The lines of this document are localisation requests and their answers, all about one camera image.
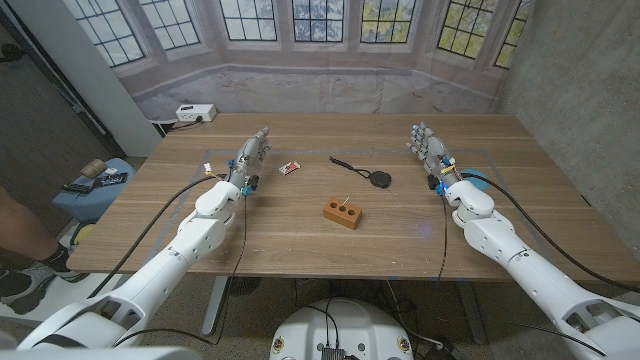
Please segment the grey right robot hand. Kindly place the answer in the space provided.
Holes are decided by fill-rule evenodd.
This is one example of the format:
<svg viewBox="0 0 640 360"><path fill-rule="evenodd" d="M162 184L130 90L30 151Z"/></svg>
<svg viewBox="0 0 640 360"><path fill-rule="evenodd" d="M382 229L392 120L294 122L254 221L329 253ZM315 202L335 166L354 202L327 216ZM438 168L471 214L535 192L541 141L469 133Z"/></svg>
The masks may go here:
<svg viewBox="0 0 640 360"><path fill-rule="evenodd" d="M411 153L422 162L428 175L443 186L451 186L461 180L456 170L455 159L441 139L424 123L414 124L410 140L406 143Z"/></svg>

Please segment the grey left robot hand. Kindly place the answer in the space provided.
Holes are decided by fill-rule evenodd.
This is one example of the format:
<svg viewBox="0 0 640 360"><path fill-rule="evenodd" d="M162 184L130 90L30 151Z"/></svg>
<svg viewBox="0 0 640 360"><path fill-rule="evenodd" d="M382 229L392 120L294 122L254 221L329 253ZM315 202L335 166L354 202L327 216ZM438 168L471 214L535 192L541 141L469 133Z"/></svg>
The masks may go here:
<svg viewBox="0 0 640 360"><path fill-rule="evenodd" d="M266 154L270 150L268 143L269 128L264 127L252 137L249 137L240 147L234 166L231 169L229 182L238 188L243 188L248 179L257 175Z"/></svg>

